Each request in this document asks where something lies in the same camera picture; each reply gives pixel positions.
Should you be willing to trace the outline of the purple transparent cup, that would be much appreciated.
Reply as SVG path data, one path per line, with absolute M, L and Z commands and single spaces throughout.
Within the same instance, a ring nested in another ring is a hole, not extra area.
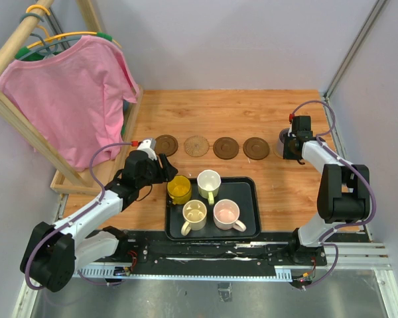
M 285 143 L 290 143 L 290 141 L 293 139 L 293 136 L 291 135 L 291 129 L 290 128 L 285 128 L 279 133 L 279 139 L 277 141 L 277 149 L 279 152 L 283 153 Z

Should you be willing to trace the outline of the yellow transparent cup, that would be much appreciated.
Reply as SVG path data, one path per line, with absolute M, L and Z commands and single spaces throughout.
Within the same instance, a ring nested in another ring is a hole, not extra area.
M 173 205 L 184 205 L 192 196 L 192 186 L 186 176 L 177 175 L 172 181 L 167 183 L 167 194 Z

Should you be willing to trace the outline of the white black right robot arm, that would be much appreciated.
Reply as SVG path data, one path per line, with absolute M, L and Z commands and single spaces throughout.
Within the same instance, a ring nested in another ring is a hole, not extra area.
M 335 153 L 319 136 L 314 136 L 311 117 L 290 115 L 291 127 L 280 135 L 283 158 L 310 163 L 321 175 L 314 217 L 295 229 L 287 249 L 288 259 L 304 264 L 317 248 L 346 225 L 356 226 L 371 214 L 369 169 L 355 165 Z

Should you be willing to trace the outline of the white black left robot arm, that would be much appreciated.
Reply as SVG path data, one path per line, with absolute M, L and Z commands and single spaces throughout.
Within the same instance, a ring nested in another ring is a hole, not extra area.
M 137 201 L 141 189 L 169 182 L 177 173 L 165 154 L 150 158 L 144 150 L 130 152 L 124 167 L 91 202 L 65 219 L 33 229 L 20 265 L 28 287 L 58 292 L 77 270 L 97 259 L 125 260 L 129 246 L 118 231 L 91 233 Z

